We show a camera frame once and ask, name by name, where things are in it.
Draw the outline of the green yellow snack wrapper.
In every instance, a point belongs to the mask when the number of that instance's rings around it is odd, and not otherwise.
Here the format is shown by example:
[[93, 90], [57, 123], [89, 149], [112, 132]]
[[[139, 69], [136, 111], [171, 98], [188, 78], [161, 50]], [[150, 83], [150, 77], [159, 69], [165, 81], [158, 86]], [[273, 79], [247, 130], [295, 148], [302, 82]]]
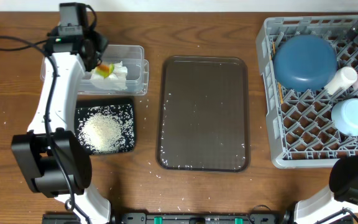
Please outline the green yellow snack wrapper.
[[103, 78], [107, 78], [110, 76], [114, 71], [114, 64], [110, 63], [108, 65], [106, 64], [100, 64], [95, 68], [95, 72], [102, 76]]

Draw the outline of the white napkin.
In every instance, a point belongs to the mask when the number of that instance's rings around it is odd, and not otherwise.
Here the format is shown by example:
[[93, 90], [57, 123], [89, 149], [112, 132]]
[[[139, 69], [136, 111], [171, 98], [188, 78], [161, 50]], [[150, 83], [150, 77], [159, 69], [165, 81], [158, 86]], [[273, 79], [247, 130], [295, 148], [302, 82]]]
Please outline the white napkin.
[[126, 80], [128, 74], [128, 68], [123, 66], [123, 62], [113, 63], [114, 71], [107, 78], [103, 78], [95, 72], [95, 69], [91, 71], [90, 82], [97, 88], [102, 90], [114, 90], [121, 91], [126, 90]]

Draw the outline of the cream white cup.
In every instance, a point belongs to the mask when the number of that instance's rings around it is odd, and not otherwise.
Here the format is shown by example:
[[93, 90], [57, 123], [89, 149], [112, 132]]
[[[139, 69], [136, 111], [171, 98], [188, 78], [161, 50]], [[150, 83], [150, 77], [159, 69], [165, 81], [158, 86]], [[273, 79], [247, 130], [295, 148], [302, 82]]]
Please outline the cream white cup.
[[358, 73], [352, 67], [340, 68], [333, 79], [324, 87], [329, 95], [335, 94], [339, 89], [346, 90], [358, 79]]

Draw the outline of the dark blue plate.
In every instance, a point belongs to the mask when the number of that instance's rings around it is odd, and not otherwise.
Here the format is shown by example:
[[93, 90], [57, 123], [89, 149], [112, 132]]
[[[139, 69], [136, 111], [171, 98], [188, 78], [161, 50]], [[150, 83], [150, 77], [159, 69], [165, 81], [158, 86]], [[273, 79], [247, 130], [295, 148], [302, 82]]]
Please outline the dark blue plate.
[[330, 43], [315, 35], [298, 35], [286, 41], [273, 57], [275, 79], [298, 92], [322, 89], [337, 71]]

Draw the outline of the light blue bowl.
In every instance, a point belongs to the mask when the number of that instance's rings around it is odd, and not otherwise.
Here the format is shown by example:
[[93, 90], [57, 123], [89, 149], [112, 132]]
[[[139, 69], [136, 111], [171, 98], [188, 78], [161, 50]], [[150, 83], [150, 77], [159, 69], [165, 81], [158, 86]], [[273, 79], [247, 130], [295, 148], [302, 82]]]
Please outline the light blue bowl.
[[358, 136], [358, 99], [348, 99], [335, 104], [331, 119], [334, 127], [348, 136]]

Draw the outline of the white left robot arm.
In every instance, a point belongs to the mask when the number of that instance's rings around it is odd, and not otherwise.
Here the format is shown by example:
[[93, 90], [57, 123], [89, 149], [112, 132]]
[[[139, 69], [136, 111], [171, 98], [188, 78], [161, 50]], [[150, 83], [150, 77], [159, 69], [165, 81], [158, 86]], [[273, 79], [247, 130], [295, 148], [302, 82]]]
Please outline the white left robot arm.
[[108, 46], [95, 27], [61, 22], [51, 32], [37, 111], [26, 134], [13, 136], [11, 149], [32, 192], [64, 203], [82, 223], [109, 223], [111, 203], [92, 184], [90, 155], [75, 136], [79, 85]]

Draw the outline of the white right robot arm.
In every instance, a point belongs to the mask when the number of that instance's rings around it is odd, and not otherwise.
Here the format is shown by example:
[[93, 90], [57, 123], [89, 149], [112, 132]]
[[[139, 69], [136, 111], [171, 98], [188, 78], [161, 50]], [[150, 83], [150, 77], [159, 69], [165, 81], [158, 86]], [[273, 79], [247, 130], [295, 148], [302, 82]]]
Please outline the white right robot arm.
[[329, 185], [288, 209], [282, 223], [332, 223], [351, 216], [358, 218], [358, 156], [338, 160]]

